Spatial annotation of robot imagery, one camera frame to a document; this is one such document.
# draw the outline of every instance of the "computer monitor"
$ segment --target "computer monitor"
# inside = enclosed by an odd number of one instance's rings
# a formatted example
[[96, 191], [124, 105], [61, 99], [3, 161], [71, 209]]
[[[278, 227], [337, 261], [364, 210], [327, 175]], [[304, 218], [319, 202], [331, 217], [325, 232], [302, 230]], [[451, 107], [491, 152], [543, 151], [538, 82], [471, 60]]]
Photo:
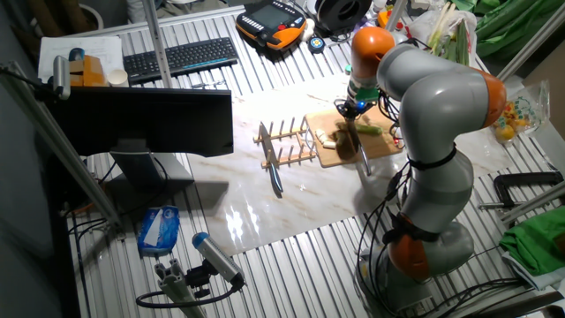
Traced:
[[193, 181], [171, 153], [233, 152], [230, 91], [72, 87], [68, 100], [47, 105], [79, 155], [110, 152], [116, 160], [124, 174], [108, 186], [124, 210]]

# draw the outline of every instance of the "cutting board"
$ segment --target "cutting board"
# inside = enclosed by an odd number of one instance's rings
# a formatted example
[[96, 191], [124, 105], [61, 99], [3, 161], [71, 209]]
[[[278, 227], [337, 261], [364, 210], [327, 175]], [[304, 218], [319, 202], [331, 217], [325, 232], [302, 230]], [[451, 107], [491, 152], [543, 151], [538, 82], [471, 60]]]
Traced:
[[[360, 161], [360, 155], [355, 153], [350, 138], [348, 138], [337, 149], [325, 149], [321, 142], [316, 137], [316, 129], [321, 129], [326, 132], [328, 138], [335, 141], [332, 136], [334, 132], [338, 131], [337, 123], [344, 123], [342, 115], [336, 109], [324, 110], [320, 112], [310, 113], [306, 116], [306, 123], [310, 127], [314, 142], [316, 143], [316, 150], [320, 158], [320, 164], [323, 168], [334, 167], [340, 164], [355, 163]], [[395, 141], [388, 133], [392, 122], [386, 117], [382, 116], [377, 107], [373, 107], [365, 114], [361, 115], [356, 120], [361, 125], [376, 125], [382, 128], [383, 134], [381, 136], [370, 136], [363, 133], [359, 134], [363, 148], [369, 159], [380, 158], [386, 155], [398, 154], [402, 150], [395, 145]]]

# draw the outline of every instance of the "tissue box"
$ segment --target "tissue box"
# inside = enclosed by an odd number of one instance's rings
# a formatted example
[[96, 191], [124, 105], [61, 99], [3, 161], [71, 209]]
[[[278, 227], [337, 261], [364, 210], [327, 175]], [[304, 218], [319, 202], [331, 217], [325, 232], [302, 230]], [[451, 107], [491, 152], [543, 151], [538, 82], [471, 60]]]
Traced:
[[140, 253], [170, 253], [177, 243], [178, 208], [164, 206], [147, 210], [138, 236]]

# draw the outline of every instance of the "yellow object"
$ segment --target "yellow object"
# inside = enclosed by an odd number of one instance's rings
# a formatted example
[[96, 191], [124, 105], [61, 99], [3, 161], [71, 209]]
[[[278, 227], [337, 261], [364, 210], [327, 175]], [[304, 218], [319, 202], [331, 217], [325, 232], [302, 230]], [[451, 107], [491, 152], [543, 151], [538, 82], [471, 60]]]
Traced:
[[528, 125], [528, 122], [525, 119], [517, 119], [517, 120], [515, 120], [515, 123], [516, 123], [516, 125], [519, 125], [519, 126], [522, 126], [522, 127]]
[[379, 13], [377, 20], [379, 21], [379, 27], [384, 28], [385, 25], [388, 22], [388, 11], [383, 11], [383, 12]]
[[507, 125], [504, 128], [496, 128], [496, 139], [498, 140], [511, 140], [514, 138], [514, 135], [514, 128], [510, 125]]

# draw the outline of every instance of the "black keyboard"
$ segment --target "black keyboard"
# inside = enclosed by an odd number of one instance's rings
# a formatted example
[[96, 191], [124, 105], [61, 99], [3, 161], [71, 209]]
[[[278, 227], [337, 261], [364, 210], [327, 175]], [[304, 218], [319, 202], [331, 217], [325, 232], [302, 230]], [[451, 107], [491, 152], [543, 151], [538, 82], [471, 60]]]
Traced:
[[[171, 76], [209, 70], [237, 63], [230, 38], [220, 38], [165, 49]], [[124, 57], [130, 84], [142, 84], [161, 78], [155, 52]]]

